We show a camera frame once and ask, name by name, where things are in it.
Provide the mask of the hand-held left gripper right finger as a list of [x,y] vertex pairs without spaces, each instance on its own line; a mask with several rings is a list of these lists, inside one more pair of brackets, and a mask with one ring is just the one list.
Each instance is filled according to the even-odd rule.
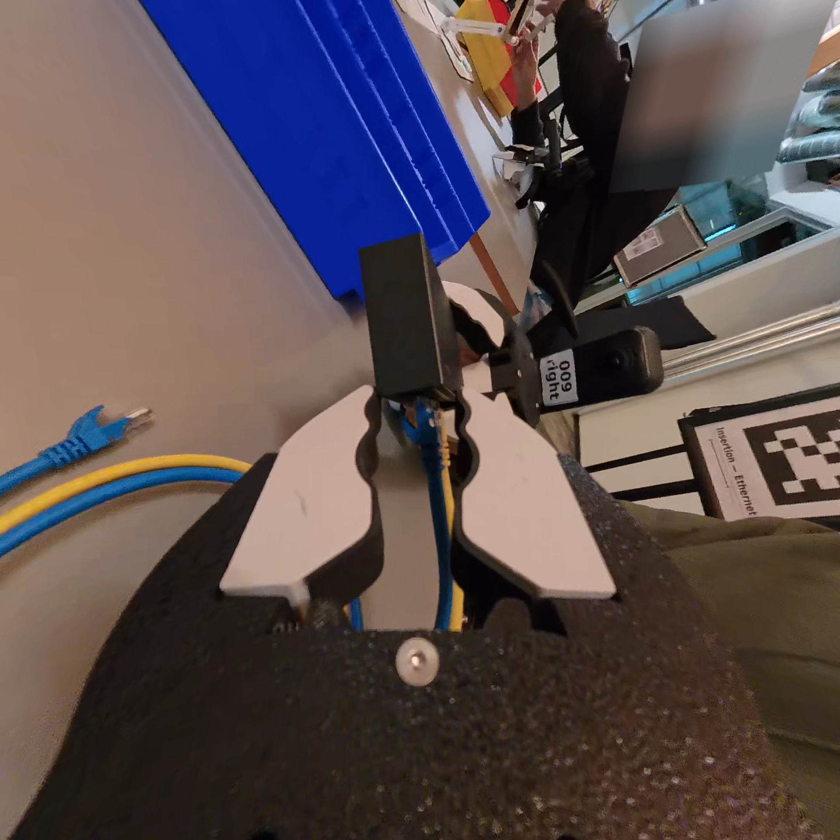
[[468,553],[535,599],[609,600],[616,584],[558,453],[506,400],[460,393],[459,442],[471,456],[459,487]]

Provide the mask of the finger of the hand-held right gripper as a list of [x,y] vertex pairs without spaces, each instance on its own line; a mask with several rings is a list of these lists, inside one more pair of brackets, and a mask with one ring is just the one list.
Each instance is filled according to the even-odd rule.
[[459,364],[476,364],[515,343],[517,324],[493,295],[452,281],[443,281],[455,325]]

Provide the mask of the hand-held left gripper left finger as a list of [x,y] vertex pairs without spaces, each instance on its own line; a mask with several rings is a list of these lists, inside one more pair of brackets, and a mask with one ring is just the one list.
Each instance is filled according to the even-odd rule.
[[224,572],[226,596],[274,597],[300,616],[313,602],[349,606],[384,567],[380,397],[362,385],[280,447]]

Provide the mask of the black network switch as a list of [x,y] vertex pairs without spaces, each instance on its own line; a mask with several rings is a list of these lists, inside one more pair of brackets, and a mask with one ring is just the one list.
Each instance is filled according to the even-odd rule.
[[421,233],[360,250],[375,389],[404,402],[463,387],[455,320]]

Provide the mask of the grey labelled box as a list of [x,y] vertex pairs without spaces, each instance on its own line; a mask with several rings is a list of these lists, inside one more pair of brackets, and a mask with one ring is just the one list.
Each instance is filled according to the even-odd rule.
[[624,286],[633,288],[706,248],[706,240],[680,203],[617,252],[613,262]]

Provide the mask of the black framed marker card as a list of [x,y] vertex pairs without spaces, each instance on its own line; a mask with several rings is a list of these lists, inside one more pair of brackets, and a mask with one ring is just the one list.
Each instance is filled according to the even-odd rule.
[[697,409],[678,426],[707,515],[838,530],[838,384]]

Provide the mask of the red plastic bin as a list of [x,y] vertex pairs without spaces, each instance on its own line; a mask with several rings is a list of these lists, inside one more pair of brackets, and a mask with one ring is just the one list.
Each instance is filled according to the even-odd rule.
[[510,62],[508,75],[514,90],[514,106],[529,107],[538,87],[539,39],[545,15],[541,2],[508,2],[507,19],[502,23],[500,42]]

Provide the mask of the yellow plastic bin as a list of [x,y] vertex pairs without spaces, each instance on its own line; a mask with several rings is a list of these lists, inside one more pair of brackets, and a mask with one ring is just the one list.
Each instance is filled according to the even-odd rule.
[[[508,4],[504,1],[464,1],[456,17],[479,23],[505,25],[510,14]],[[501,118],[509,117],[517,103],[510,48],[496,37],[475,34],[462,34],[460,37],[490,105]]]

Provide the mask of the blue plastic bin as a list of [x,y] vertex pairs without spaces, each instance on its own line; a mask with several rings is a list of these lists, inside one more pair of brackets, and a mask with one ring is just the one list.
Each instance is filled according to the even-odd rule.
[[334,298],[363,248],[422,234],[438,266],[489,219],[393,2],[140,5]]

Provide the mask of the person's olive jacket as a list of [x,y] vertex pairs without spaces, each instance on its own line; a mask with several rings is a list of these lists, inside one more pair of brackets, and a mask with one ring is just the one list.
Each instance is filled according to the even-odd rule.
[[789,786],[839,838],[839,534],[625,501],[707,605],[741,664]]

